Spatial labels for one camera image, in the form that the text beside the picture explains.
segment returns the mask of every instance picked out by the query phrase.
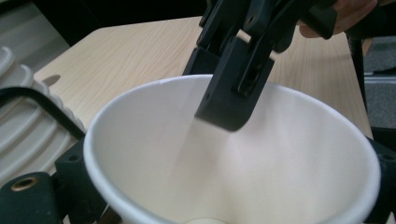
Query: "person's hand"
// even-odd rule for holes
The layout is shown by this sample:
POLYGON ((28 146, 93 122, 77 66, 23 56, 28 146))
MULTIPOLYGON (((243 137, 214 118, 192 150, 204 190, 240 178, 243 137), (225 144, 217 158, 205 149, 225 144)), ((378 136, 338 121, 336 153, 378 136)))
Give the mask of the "person's hand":
MULTIPOLYGON (((337 0, 332 6, 338 13, 333 34, 340 34, 358 23, 375 8, 376 3, 377 0, 337 0)), ((304 37, 319 37, 303 23, 299 23, 299 28, 304 37)))

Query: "black wire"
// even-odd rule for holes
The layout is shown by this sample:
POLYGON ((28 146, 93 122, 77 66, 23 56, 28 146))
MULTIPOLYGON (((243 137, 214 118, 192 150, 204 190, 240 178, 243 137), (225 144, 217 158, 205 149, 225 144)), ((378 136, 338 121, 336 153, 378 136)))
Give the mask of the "black wire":
POLYGON ((0 90, 0 107, 17 97, 28 97, 36 101, 54 119, 56 119, 76 139, 81 139, 85 133, 47 96, 39 91, 24 87, 9 87, 0 90))

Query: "wooden table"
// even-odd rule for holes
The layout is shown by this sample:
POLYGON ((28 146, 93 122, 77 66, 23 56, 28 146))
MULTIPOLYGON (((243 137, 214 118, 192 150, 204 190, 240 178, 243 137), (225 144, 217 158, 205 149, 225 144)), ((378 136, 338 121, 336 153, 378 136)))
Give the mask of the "wooden table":
MULTIPOLYGON (((35 74, 60 75, 50 91, 88 128, 111 99, 133 87, 180 76, 195 47, 200 18, 155 21, 97 30, 35 74)), ((372 137, 345 35, 305 39, 274 55, 269 81, 305 92, 333 107, 372 137)))

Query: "screw hole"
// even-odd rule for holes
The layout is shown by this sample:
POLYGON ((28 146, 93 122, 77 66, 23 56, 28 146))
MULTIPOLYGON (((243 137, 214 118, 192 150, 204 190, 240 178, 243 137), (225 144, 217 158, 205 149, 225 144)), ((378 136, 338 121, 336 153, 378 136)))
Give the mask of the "screw hole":
POLYGON ((248 20, 247 20, 247 25, 250 25, 255 20, 256 20, 256 15, 253 15, 253 16, 249 17, 248 20))
POLYGON ((69 161, 77 161, 79 159, 79 156, 77 156, 77 155, 73 155, 73 156, 70 156, 69 157, 69 161))
POLYGON ((29 189, 32 186, 34 186, 38 182, 36 177, 29 176, 24 179, 21 179, 17 182, 15 182, 12 186, 11 189, 12 191, 22 191, 25 189, 29 189))

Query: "finger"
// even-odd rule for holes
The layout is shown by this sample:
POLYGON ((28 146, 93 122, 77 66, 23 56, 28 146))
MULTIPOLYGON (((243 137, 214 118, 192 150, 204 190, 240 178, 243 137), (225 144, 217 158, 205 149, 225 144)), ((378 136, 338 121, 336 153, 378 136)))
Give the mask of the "finger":
POLYGON ((346 5, 346 0, 337 0, 334 5, 332 5, 332 8, 336 11, 341 11, 346 5))
POLYGON ((303 21, 297 21, 298 26, 306 26, 306 24, 303 21))
POLYGON ((365 16, 367 16, 375 8, 375 5, 376 2, 372 1, 370 4, 360 7, 346 16, 341 15, 337 17, 337 22, 334 27, 334 34, 336 35, 350 29, 365 16))
POLYGON ((309 26, 300 26, 300 34, 305 38, 317 38, 320 37, 315 31, 313 31, 309 26))

